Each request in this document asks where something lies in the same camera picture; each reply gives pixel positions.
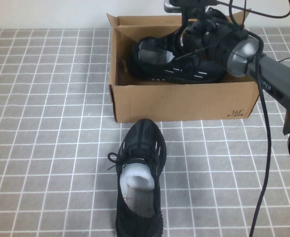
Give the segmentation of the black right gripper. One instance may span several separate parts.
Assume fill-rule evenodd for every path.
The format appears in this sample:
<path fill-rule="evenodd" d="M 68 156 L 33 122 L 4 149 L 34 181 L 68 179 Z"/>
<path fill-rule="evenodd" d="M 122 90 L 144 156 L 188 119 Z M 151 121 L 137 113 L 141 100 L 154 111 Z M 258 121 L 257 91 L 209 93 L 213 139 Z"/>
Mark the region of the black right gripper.
<path fill-rule="evenodd" d="M 216 63 L 227 63 L 238 43 L 246 40 L 246 30 L 221 19 L 204 19 L 181 25 L 173 35 L 173 53 L 198 55 Z"/>

